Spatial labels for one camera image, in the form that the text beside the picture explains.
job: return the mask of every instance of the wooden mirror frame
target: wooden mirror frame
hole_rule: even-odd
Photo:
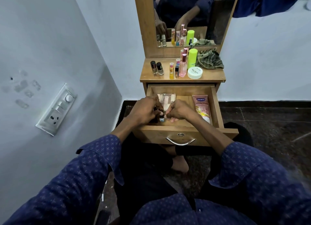
[[[222,38],[221,44],[215,46],[199,46],[196,47],[196,49],[201,51],[215,47],[217,49],[217,52],[220,53],[237,1],[238,0],[235,0],[233,4],[230,18],[228,20],[228,24],[224,36]],[[135,0],[140,32],[142,34],[142,42],[144,45],[145,57],[146,58],[179,57],[181,46],[159,48],[156,45],[155,15],[152,2],[153,0]]]

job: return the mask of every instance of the mirror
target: mirror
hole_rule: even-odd
[[[234,3],[235,0],[153,0],[157,47],[221,45]]]

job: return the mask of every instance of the blue cloth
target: blue cloth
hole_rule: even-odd
[[[297,0],[238,0],[233,17],[247,17],[256,12],[256,16],[263,17],[287,11]]]
[[[160,0],[157,5],[153,0],[153,5],[162,21],[167,23],[166,26],[171,27],[168,24],[172,23],[175,26],[177,21],[196,5],[200,8],[200,13],[192,23],[207,24],[213,2],[214,0]]]
[[[103,190],[109,165],[116,180],[121,143],[114,135],[101,137],[80,148],[81,154],[46,185],[37,196],[21,206],[8,224],[85,224],[94,212]],[[258,149],[234,142],[221,156],[220,173],[209,181],[219,188],[236,188],[248,199],[258,224],[308,224],[311,195],[292,182],[286,170]],[[145,204],[132,224],[255,224],[233,208],[206,200],[195,200],[196,211],[182,194]]]

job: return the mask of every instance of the green cylindrical container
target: green cylindrical container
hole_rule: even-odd
[[[193,48],[189,51],[189,56],[188,56],[188,67],[191,68],[195,66],[196,63],[196,56],[197,56],[197,49]]]
[[[193,41],[193,39],[194,39],[194,30],[189,30],[187,32],[187,41],[186,41],[185,46],[189,45],[190,38],[192,38],[192,41]]]

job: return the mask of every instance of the green cloth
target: green cloth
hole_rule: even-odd
[[[196,43],[193,44],[193,46],[215,46],[215,43],[212,43],[210,40],[208,39],[203,39],[201,38],[200,40],[198,40]]]
[[[198,52],[196,57],[196,66],[204,69],[224,68],[216,48]]]

